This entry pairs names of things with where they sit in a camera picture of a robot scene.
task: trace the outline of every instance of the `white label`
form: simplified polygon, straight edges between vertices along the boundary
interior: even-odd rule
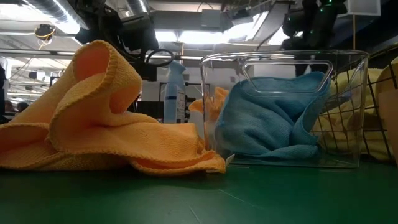
[[[185,121],[185,93],[177,87],[177,123],[184,123]]]

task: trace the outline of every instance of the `blue microfiber towel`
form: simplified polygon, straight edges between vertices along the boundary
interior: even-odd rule
[[[217,147],[251,157],[306,159],[316,154],[318,136],[309,133],[330,86],[325,74],[312,72],[293,79],[255,77],[253,85],[237,83],[225,99],[215,126]],[[264,90],[309,91],[306,94],[261,93]]]

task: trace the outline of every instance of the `clear plastic bin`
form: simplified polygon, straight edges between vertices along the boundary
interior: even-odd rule
[[[201,61],[207,149],[235,164],[359,166],[368,54],[214,54]]]

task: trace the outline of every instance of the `towel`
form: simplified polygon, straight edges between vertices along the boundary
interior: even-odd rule
[[[261,90],[277,86],[281,90],[305,91],[316,89],[324,76],[321,72],[312,72],[293,79],[256,77],[252,81]],[[216,144],[213,145],[218,151],[251,157],[305,159],[314,156],[318,151],[318,137],[308,132],[324,106],[329,84],[326,79],[320,91],[311,95],[258,93],[247,80],[237,83],[227,97],[226,90],[216,88],[215,98],[208,99],[205,105],[210,114],[206,122],[216,121]],[[201,110],[200,104],[201,101],[194,102],[190,110]]]
[[[380,93],[396,89],[394,86],[394,81],[393,81],[393,77],[391,74],[391,70],[395,75],[395,83],[398,83],[398,57],[396,57],[393,61],[391,61],[391,69],[389,66],[384,68],[381,71],[379,78],[377,79],[376,90],[375,90],[375,98],[376,98],[375,100],[376,100],[377,105],[378,105]]]
[[[333,93],[332,95],[336,93],[338,93],[339,95],[344,95],[347,92],[360,90],[360,88],[355,88],[359,84],[356,82],[356,80],[359,81],[359,79],[352,78],[353,73],[354,70],[350,70],[348,71],[348,73],[340,73],[337,75],[337,79],[333,81],[330,87],[330,92]],[[377,82],[381,80],[386,80],[388,78],[386,77],[387,73],[389,73],[388,67],[384,70],[376,68],[368,69],[370,82],[375,83],[372,84],[372,89],[376,99],[378,98],[378,94],[382,92],[383,86],[381,85],[385,85],[384,82],[389,82],[388,85],[390,87],[392,85],[391,79],[388,81]],[[348,79],[353,81],[353,83],[351,84],[353,89],[351,90],[349,89]],[[365,130],[380,130],[383,127],[380,127],[369,85],[367,85],[366,87],[365,94],[366,99],[364,107],[369,109],[364,110],[363,128]],[[331,108],[329,111],[319,116],[319,120],[315,123],[313,130],[315,132],[321,133],[319,143],[322,145],[323,148],[328,149],[330,153],[352,153],[352,148],[357,147],[357,134],[354,130],[358,126],[356,124],[356,121],[361,116],[359,108],[360,104],[360,101],[347,101],[340,104],[340,107],[336,106],[334,108]],[[384,142],[383,135],[380,131],[365,131],[364,136],[369,151],[366,150],[365,142],[361,141],[361,154],[370,154],[380,161],[388,161],[390,159],[388,156],[386,143]],[[389,143],[387,143],[387,145],[389,146],[389,150],[392,154],[391,146],[389,145]]]
[[[0,126],[0,167],[17,170],[106,170],[132,165],[151,175],[225,172],[194,124],[160,124],[126,112],[141,78],[108,43],[78,50],[58,82]]]

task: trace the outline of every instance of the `black equipment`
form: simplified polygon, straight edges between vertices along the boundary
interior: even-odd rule
[[[144,0],[137,0],[143,7]],[[120,19],[118,13],[105,4],[105,0],[74,0],[71,4],[77,14],[86,22],[88,30],[80,28],[76,40],[82,44],[94,40],[105,40],[136,69],[143,80],[156,81],[156,68],[171,63],[174,55],[166,49],[159,49],[153,21],[147,11],[133,11],[135,14]],[[146,52],[153,50],[145,59]],[[157,52],[166,52],[171,59],[164,63],[149,63]]]
[[[327,49],[330,38],[333,37],[333,26],[338,14],[347,13],[344,5],[346,0],[303,0],[303,9],[291,10],[285,15],[283,31],[289,36],[281,48],[284,50],[322,50]],[[296,60],[310,58],[296,57]],[[303,75],[307,65],[296,65],[296,76]]]
[[[50,41],[54,34],[54,27],[48,24],[40,24],[39,28],[36,28],[35,35],[37,38],[43,41]]]

